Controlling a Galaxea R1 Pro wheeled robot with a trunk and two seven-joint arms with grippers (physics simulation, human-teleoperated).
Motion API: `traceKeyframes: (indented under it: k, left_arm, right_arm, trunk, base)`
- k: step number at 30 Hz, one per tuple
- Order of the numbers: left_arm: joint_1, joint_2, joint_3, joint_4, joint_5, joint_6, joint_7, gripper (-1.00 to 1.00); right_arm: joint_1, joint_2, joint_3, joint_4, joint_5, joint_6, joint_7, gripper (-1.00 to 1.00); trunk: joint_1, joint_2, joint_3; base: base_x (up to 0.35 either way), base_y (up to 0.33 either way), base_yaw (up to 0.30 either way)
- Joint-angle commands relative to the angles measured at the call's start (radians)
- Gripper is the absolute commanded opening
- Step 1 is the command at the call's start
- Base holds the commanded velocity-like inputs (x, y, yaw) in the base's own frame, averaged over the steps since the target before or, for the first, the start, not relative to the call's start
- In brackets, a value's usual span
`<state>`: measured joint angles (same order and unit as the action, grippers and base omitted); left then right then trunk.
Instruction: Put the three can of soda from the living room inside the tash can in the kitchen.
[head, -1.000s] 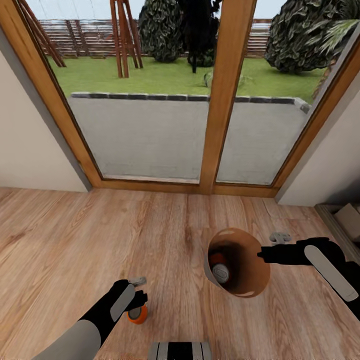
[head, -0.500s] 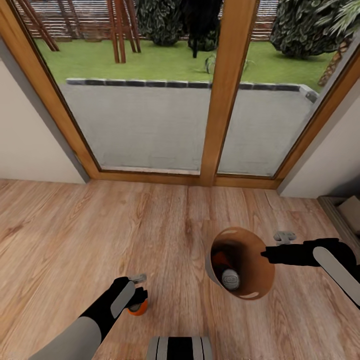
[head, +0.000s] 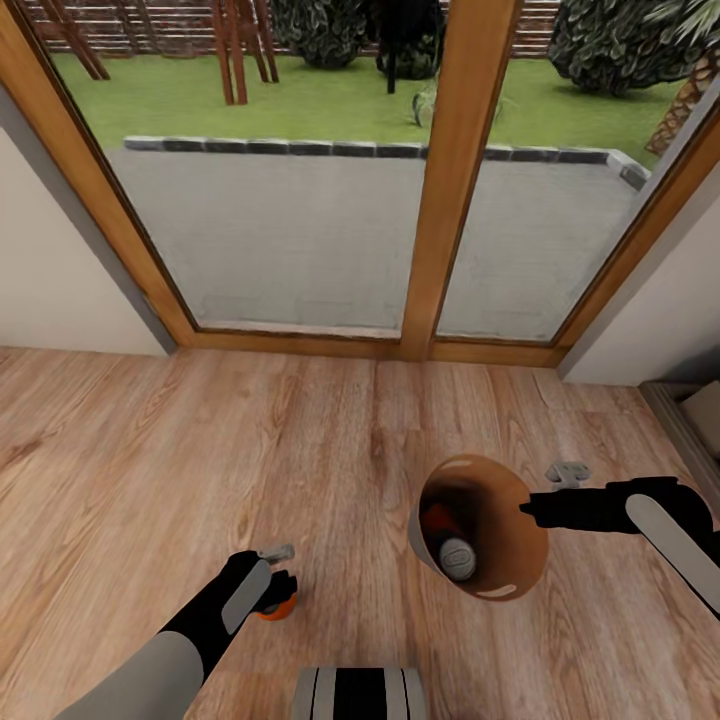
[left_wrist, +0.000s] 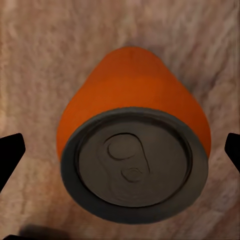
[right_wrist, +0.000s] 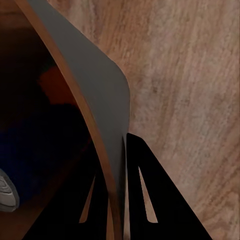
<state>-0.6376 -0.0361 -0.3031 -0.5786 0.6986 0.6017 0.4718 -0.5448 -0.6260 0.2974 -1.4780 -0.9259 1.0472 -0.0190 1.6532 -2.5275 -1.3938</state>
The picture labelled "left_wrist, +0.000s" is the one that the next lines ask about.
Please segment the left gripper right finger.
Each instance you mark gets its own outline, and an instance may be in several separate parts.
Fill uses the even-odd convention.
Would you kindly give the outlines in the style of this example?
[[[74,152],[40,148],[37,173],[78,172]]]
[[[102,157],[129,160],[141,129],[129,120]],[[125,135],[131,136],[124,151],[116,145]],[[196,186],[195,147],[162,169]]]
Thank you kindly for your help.
[[[224,150],[240,172],[240,135],[229,133],[225,142]]]

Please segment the can of soda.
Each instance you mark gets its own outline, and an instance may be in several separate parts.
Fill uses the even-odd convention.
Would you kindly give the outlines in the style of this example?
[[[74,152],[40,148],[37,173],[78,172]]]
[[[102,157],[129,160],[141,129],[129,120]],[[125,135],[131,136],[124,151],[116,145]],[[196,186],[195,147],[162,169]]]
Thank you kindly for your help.
[[[202,107],[163,61],[123,47],[99,62],[65,108],[56,148],[64,187],[82,209],[149,225],[200,196],[211,141]]]

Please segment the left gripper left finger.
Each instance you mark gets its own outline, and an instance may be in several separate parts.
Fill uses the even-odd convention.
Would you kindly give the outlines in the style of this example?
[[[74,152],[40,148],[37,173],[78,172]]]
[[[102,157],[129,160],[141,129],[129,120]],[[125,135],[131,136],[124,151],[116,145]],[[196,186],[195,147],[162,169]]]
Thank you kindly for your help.
[[[26,151],[21,133],[0,138],[0,192]]]

